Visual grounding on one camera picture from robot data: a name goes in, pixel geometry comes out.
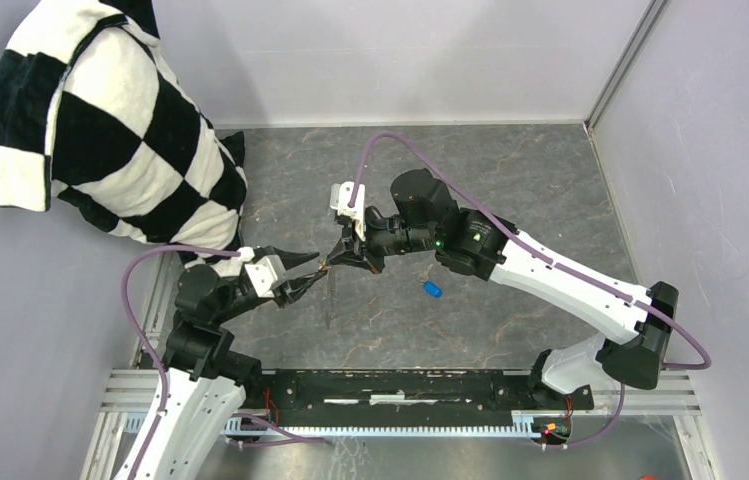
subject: black mounting plate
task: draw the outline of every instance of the black mounting plate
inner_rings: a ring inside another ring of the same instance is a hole
[[[566,409],[565,397],[539,405],[527,371],[265,370],[246,385],[243,409],[264,409],[281,425],[308,427],[511,426],[512,411]],[[595,407],[591,388],[571,395],[575,410]]]

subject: white wall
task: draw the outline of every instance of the white wall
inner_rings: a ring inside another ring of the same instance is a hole
[[[0,0],[0,53],[35,4]],[[108,372],[132,346],[117,283],[137,247],[62,202],[0,209],[0,479],[78,478]]]
[[[224,125],[581,121],[647,0],[156,0]]]
[[[725,478],[749,479],[749,2],[671,2],[601,122],[644,280],[680,288],[712,353],[694,382]]]

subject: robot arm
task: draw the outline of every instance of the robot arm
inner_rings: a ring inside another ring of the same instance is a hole
[[[195,478],[222,425],[244,404],[262,373],[259,360],[230,350],[234,336],[221,324],[271,300],[281,308],[291,305],[326,274],[319,269],[289,279],[286,273],[318,253],[274,247],[242,248],[239,253],[220,274],[209,265],[196,265],[180,276],[174,328],[163,357],[170,382],[165,414],[152,432],[160,382],[116,480]],[[142,453],[148,436],[152,438]]]
[[[563,350],[543,352],[533,366],[534,395],[569,394],[607,376],[641,389],[656,387],[671,329],[647,312],[641,301],[673,317],[677,290],[665,283],[650,289],[607,277],[544,247],[506,220],[499,219],[524,244],[553,258],[552,264],[509,240],[482,213],[459,208],[447,186],[426,169],[400,175],[391,186],[398,214],[384,218],[365,207],[360,188],[349,207],[352,183],[333,187],[331,206],[342,238],[327,259],[382,272],[385,257],[435,251],[436,260],[454,273],[532,293],[595,327],[595,337]],[[633,300],[594,283],[612,285]]]

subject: blue object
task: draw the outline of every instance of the blue object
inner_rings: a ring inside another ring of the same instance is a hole
[[[433,282],[424,282],[424,291],[436,298],[442,296],[442,289],[436,286]]]

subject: black and white checkered cloth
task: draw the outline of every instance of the black and white checkered cloth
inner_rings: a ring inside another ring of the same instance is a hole
[[[39,3],[0,59],[0,206],[57,196],[113,235],[239,246],[243,136],[216,137],[158,37],[151,0]]]

